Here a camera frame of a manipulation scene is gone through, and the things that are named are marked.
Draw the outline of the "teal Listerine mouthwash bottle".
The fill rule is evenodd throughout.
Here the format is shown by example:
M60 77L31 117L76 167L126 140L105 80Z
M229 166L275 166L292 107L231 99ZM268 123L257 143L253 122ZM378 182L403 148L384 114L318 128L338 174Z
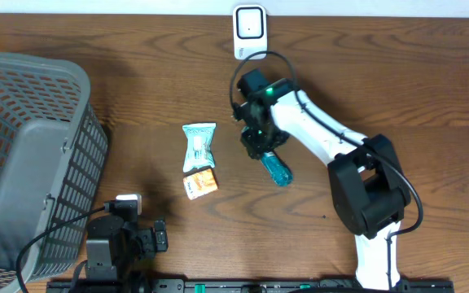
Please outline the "teal Listerine mouthwash bottle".
M293 181L291 170L273 152L266 152L261 162L277 186L288 186Z

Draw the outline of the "mint green wipes pack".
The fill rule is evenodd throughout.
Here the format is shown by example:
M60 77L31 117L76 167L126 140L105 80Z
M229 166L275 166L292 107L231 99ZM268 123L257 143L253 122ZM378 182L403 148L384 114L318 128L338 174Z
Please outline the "mint green wipes pack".
M214 122L182 126L187 139L186 154L182 167L184 173L188 173L194 168L215 167L211 145L216 126L217 124Z

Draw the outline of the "small orange packet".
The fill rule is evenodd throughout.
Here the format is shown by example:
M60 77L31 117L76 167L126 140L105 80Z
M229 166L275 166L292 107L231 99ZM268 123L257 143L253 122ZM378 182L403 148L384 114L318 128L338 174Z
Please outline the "small orange packet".
M218 184L211 168L184 177L183 184L189 200L198 199L218 190Z

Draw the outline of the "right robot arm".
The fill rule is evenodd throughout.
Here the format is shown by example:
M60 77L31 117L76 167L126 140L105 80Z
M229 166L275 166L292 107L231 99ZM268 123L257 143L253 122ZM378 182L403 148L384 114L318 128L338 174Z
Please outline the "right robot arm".
M234 114L246 124L241 142L248 155L270 159L289 137L315 154L327 167L335 211L355 236L358 283L366 289L393 288L401 280L395 233L410 194L392 143L381 134L368 138L348 129L290 79L270 83L254 69L236 88L245 99Z

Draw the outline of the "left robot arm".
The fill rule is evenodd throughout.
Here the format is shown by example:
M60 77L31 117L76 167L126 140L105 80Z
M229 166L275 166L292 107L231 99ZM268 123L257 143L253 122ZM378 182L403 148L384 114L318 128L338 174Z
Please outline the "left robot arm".
M144 273L134 271L141 260L151 260L169 248L165 221L139 229L135 221L120 216L101 216L88 225L85 280L73 285L74 292L151 292Z

